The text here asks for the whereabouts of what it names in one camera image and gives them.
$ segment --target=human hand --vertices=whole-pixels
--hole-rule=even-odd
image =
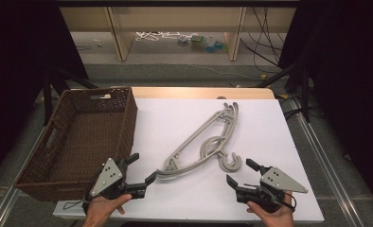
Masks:
[[[286,195],[284,201],[291,204],[292,196]],[[280,209],[270,214],[264,211],[259,205],[252,201],[246,203],[249,208],[246,209],[248,213],[257,214],[267,227],[292,227],[293,226],[293,210],[287,206],[281,205]]]
[[[106,200],[101,196],[92,199],[89,203],[86,221],[83,223],[83,227],[103,226],[115,209],[118,210],[121,215],[125,214],[122,205],[132,198],[133,196],[130,194],[125,194],[115,200]]]

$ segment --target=brown wicker basket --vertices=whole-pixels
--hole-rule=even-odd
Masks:
[[[15,187],[38,201],[81,200],[108,158],[130,156],[136,114],[130,87],[63,92]]]

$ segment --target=metal rail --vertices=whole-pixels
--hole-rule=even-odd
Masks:
[[[16,200],[19,197],[19,194],[21,191],[13,186],[13,184],[19,179],[19,176],[22,172],[22,170],[25,168],[25,165],[27,164],[27,161],[29,160],[31,154],[33,153],[34,149],[36,148],[37,144],[39,143],[39,139],[42,137],[44,133],[45,127],[42,128],[41,132],[39,133],[39,136],[36,139],[36,142],[33,144],[32,149],[30,150],[30,153],[27,155],[27,158],[25,159],[24,163],[21,166],[21,169],[18,171],[18,174],[15,177],[15,180],[9,187],[6,195],[0,202],[0,226],[4,226],[7,218],[9,217],[9,213],[12,210]]]
[[[293,99],[292,106],[295,109],[300,108],[300,103],[296,98]],[[346,189],[340,181],[337,172],[334,170],[334,167],[332,166],[329,157],[323,150],[323,147],[319,139],[317,138],[316,133],[314,132],[311,126],[311,123],[308,123],[301,113],[298,114],[298,119],[304,133],[308,138],[308,141],[311,144],[316,159],[320,167],[322,167],[323,173],[325,174],[326,179],[330,184],[331,190],[333,191],[336,200],[340,204],[340,207],[344,215],[346,216],[346,221],[348,222],[349,226],[364,226],[358,214],[357,208],[355,207],[355,204],[352,202],[351,198],[346,192]]]

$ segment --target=white cable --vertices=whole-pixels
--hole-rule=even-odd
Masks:
[[[132,50],[132,52],[134,54],[136,54],[136,57],[142,61],[142,63],[144,64],[171,64],[171,63],[165,63],[165,62],[145,62],[143,61],[141,58],[139,58],[139,56],[137,56],[137,53],[133,50],[133,48],[131,47],[130,48]],[[212,68],[209,68],[209,67],[205,67],[205,66],[198,66],[198,65],[195,65],[195,64],[186,64],[186,63],[183,63],[183,65],[187,65],[187,66],[190,66],[190,67],[194,67],[194,68],[201,68],[201,69],[207,69],[207,70],[211,70],[217,74],[220,74],[220,75],[236,75],[236,76],[240,76],[240,77],[243,77],[243,78],[246,78],[246,79],[252,79],[252,80],[263,80],[263,79],[253,79],[253,78],[250,78],[248,76],[245,76],[245,75],[242,75],[242,74],[238,74],[238,73],[222,73],[222,72],[219,72],[219,71],[216,71],[215,69],[212,69]]]
[[[136,41],[141,41],[141,40],[150,40],[150,41],[159,41],[159,38],[155,37],[155,33],[151,32],[135,32],[139,37],[136,38]]]
[[[160,32],[160,33],[161,33],[161,37],[165,38],[165,39],[176,40],[177,37],[171,37],[171,36],[181,36],[180,32],[176,32],[175,34],[170,34],[169,32],[167,32],[167,33]]]

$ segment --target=white table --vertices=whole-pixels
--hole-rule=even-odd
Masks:
[[[245,164],[251,158],[260,165],[277,166],[309,189],[308,194],[293,193],[297,200],[293,214],[296,223],[324,221],[308,177],[296,151],[284,116],[275,99],[137,98],[138,114],[133,151],[140,154],[127,171],[127,183],[141,183],[223,103],[238,102],[239,118],[225,148],[242,158],[239,171],[228,173],[241,186],[259,184],[260,174]],[[196,138],[181,154],[190,164],[199,158],[204,139],[220,135],[223,124],[214,124]],[[236,202],[235,191],[226,183],[227,173],[212,158],[187,174],[164,179],[158,177],[146,192],[146,198],[124,205],[126,214],[117,211],[112,218],[123,221],[192,221],[246,223],[259,218],[248,214],[246,204]],[[84,218],[80,204],[63,210],[59,201],[54,216]]]

